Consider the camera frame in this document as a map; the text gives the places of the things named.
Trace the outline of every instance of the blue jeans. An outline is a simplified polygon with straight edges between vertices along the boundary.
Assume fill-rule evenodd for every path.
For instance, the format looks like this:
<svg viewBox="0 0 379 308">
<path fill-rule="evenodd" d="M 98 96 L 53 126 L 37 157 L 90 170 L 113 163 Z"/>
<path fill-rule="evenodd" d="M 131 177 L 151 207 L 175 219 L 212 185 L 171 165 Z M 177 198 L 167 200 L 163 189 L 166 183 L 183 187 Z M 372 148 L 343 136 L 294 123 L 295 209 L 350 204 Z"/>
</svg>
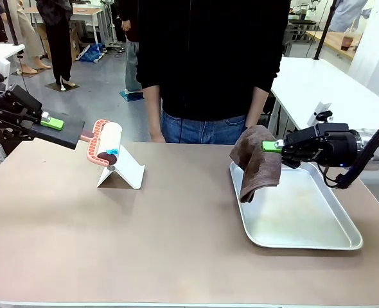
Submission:
<svg viewBox="0 0 379 308">
<path fill-rule="evenodd" d="M 161 131 L 168 143 L 230 144 L 244 131 L 245 115 L 221 121 L 194 121 L 161 114 Z"/>
</svg>

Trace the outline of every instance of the baking tray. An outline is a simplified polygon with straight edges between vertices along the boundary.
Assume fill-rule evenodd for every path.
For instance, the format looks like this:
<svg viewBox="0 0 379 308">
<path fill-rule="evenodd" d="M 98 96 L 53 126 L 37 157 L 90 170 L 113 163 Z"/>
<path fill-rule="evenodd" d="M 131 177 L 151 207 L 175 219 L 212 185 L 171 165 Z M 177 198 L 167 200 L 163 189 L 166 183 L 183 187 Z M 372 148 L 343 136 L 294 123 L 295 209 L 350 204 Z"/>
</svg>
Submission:
<svg viewBox="0 0 379 308">
<path fill-rule="evenodd" d="M 258 189 L 251 203 L 240 203 L 242 169 L 234 162 L 229 169 L 245 232 L 256 245 L 322 250 L 362 247 L 360 232 L 314 165 L 283 166 L 279 185 Z"/>
</svg>

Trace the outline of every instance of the table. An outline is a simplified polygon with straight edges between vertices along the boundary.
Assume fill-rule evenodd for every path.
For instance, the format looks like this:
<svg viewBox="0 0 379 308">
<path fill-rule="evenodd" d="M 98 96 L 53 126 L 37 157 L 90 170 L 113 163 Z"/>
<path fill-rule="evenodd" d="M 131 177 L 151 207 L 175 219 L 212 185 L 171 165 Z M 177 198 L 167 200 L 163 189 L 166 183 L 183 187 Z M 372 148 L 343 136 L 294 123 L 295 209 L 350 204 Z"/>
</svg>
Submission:
<svg viewBox="0 0 379 308">
<path fill-rule="evenodd" d="M 322 37 L 321 31 L 307 31 L 306 34 L 313 37 L 317 41 L 320 41 Z M 328 32 L 326 34 L 324 45 L 328 46 L 329 48 L 332 48 L 338 54 L 352 61 L 356 53 L 356 51 L 353 50 L 353 46 L 357 46 L 359 44 L 361 37 L 362 37 L 361 34 L 356 34 L 354 37 L 354 41 L 352 43 L 352 47 L 349 50 L 344 51 L 344 50 L 341 50 L 341 44 L 342 44 L 342 39 L 344 38 L 344 33 Z"/>
<path fill-rule="evenodd" d="M 103 25 L 103 18 L 100 15 L 102 12 L 103 10 L 100 8 L 73 8 L 74 14 L 71 17 L 72 21 L 91 22 L 93 24 L 94 40 L 96 44 L 98 44 L 98 37 L 94 23 L 98 25 L 101 35 L 107 31 Z M 36 6 L 25 8 L 24 13 L 34 15 L 35 25 L 37 25 L 37 16 L 40 16 L 40 14 Z"/>
<path fill-rule="evenodd" d="M 0 74 L 2 74 L 6 79 L 3 84 L 8 87 L 8 82 L 10 78 L 10 61 L 7 58 L 15 55 L 19 51 L 24 50 L 24 45 L 13 45 L 13 44 L 0 44 Z"/>
<path fill-rule="evenodd" d="M 245 235 L 230 146 L 126 144 L 141 190 L 75 151 L 22 142 L 0 165 L 0 301 L 259 307 L 379 305 L 379 203 L 335 191 L 358 252 L 268 249 Z"/>
<path fill-rule="evenodd" d="M 332 103 L 336 123 L 347 123 L 352 129 L 379 128 L 379 96 L 325 60 L 283 58 L 271 91 L 276 97 L 271 132 L 280 107 L 302 130 L 320 101 Z"/>
</svg>

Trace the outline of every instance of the black sweater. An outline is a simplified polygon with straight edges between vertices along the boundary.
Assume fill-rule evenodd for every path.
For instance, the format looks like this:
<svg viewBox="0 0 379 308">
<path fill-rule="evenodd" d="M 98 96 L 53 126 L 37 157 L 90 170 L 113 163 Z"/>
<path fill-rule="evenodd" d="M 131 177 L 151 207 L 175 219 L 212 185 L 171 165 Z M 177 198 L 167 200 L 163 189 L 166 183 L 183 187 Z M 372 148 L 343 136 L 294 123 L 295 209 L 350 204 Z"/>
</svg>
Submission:
<svg viewBox="0 0 379 308">
<path fill-rule="evenodd" d="M 279 72 L 289 0 L 140 0 L 138 80 L 160 86 L 167 114 L 245 115 Z"/>
</svg>

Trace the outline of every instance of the person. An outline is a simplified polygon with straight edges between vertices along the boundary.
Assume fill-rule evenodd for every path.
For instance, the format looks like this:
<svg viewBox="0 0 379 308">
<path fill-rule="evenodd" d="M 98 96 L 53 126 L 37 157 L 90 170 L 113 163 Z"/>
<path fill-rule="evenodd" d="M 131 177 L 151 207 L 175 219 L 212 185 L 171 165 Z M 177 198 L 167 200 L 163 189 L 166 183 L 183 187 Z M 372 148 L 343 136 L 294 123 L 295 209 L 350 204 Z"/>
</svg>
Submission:
<svg viewBox="0 0 379 308">
<path fill-rule="evenodd" d="M 138 78 L 152 141 L 234 144 L 256 125 L 279 72 L 289 4 L 140 0 Z"/>
<path fill-rule="evenodd" d="M 73 59 L 69 20 L 73 15 L 73 4 L 70 0 L 36 1 L 38 12 L 46 25 L 55 83 L 61 86 L 61 90 L 65 90 L 64 85 L 75 87 L 75 83 L 70 82 Z"/>
<path fill-rule="evenodd" d="M 335 13 L 330 24 L 330 31 L 345 32 L 352 26 L 358 28 L 359 18 L 369 18 L 371 10 L 363 10 L 368 0 L 338 0 Z"/>
<path fill-rule="evenodd" d="M 21 67 L 21 72 L 26 74 L 38 73 L 36 69 L 30 67 L 29 57 L 32 58 L 37 69 L 50 69 L 51 66 L 42 63 L 40 60 L 40 55 L 44 54 L 44 50 L 42 48 L 39 36 L 34 31 L 30 20 L 24 13 L 24 3 L 22 0 L 8 0 L 8 8 L 18 44 L 25 45 L 24 58 L 20 60 L 18 58 L 15 59 Z M 10 27 L 8 26 L 7 16 L 4 10 L 1 13 L 1 18 L 4 22 L 4 28 L 6 30 L 8 40 L 12 43 L 12 34 L 10 32 Z"/>
<path fill-rule="evenodd" d="M 125 63 L 125 94 L 141 92 L 137 81 L 138 38 L 138 0 L 119 0 L 121 26 L 127 37 L 127 59 Z"/>
</svg>

